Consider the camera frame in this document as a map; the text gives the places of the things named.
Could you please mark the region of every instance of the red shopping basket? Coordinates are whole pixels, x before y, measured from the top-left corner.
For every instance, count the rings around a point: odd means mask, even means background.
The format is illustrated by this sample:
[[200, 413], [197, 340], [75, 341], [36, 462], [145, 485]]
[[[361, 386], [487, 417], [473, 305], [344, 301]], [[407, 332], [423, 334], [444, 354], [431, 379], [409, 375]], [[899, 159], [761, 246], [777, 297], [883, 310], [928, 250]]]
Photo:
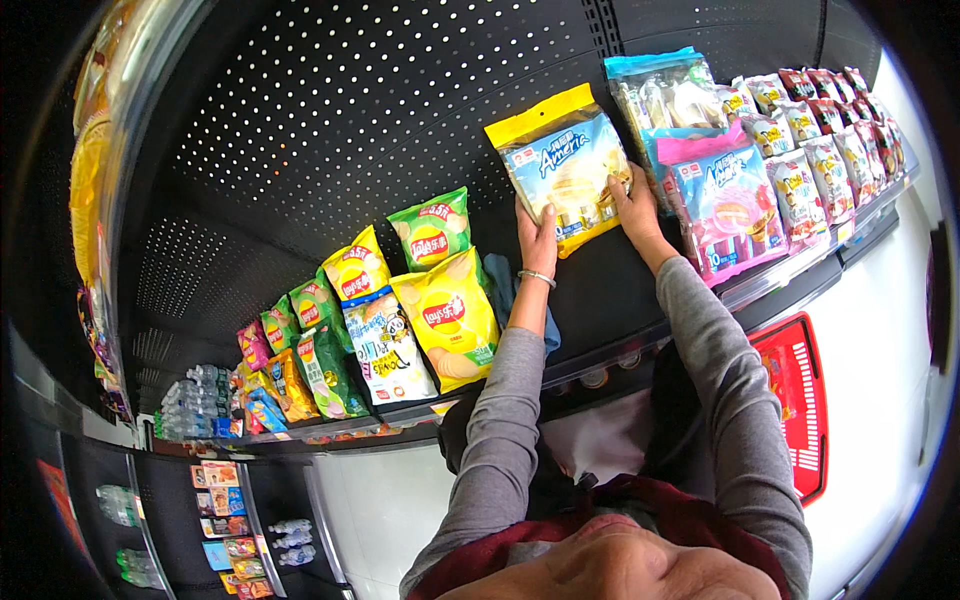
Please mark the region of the red shopping basket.
[[793, 488], [802, 505], [827, 488], [827, 392], [810, 317], [798, 313], [749, 336], [780, 399]]

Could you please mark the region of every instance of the green lay's chip bag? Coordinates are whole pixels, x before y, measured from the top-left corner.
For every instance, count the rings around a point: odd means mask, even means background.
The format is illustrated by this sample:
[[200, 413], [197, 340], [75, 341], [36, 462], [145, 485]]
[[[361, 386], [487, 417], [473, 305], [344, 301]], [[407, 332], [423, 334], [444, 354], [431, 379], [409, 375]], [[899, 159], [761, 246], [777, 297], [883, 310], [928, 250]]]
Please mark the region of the green lay's chip bag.
[[403, 245], [411, 273], [429, 271], [470, 247], [467, 189], [447, 192], [387, 217]]
[[344, 350], [347, 353], [353, 352], [353, 341], [350, 340], [350, 334], [344, 325], [340, 302], [326, 282], [322, 267], [317, 269], [317, 275], [313, 279], [290, 292], [290, 300], [293, 301], [293, 311], [301, 329], [317, 327], [326, 321]]
[[267, 334], [267, 342], [274, 354], [280, 354], [293, 343], [293, 336], [300, 333], [297, 319], [290, 310], [290, 299], [284, 294], [274, 307], [267, 312], [260, 313], [263, 322], [263, 331]]

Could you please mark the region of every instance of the pink cake package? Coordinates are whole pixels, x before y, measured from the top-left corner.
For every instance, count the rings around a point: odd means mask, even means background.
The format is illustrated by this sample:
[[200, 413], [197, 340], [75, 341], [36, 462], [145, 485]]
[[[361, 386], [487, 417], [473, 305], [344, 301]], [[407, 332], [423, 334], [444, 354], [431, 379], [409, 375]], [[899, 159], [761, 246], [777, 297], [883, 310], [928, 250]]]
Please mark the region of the pink cake package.
[[659, 139], [657, 152], [687, 256], [707, 286], [787, 254], [777, 197], [739, 121], [719, 137]]

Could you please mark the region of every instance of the blue cloth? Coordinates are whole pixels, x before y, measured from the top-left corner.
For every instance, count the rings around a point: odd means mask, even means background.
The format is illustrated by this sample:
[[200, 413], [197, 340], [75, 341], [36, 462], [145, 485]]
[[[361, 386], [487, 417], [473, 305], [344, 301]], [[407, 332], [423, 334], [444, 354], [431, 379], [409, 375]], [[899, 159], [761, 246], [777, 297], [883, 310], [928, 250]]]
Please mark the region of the blue cloth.
[[[507, 322], [510, 320], [510, 311], [514, 307], [516, 290], [520, 287], [520, 278], [514, 276], [507, 257], [500, 254], [484, 256], [483, 267], [487, 275], [493, 279], [493, 312], [496, 314], [496, 321], [500, 324], [501, 329], [506, 329]], [[553, 314], [550, 313], [549, 306], [546, 307], [543, 345], [546, 348], [547, 356], [560, 347], [560, 330], [553, 321]]]

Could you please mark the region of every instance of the water bottle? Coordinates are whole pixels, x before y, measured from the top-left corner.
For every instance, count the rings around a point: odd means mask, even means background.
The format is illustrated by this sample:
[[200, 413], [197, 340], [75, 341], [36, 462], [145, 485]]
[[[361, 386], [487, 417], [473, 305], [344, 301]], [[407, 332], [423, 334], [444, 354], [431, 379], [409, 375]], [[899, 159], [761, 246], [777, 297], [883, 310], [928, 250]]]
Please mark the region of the water bottle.
[[311, 545], [301, 546], [296, 550], [288, 550], [280, 555], [280, 564], [287, 564], [289, 566], [300, 566], [301, 564], [307, 564], [313, 560], [313, 557], [317, 555], [317, 550]]
[[276, 525], [270, 525], [268, 530], [277, 534], [292, 534], [295, 531], [310, 531], [313, 524], [308, 518], [295, 518], [288, 521], [281, 521]]
[[295, 531], [292, 534], [280, 538], [274, 542], [274, 548], [293, 548], [313, 541], [313, 536], [308, 531]]

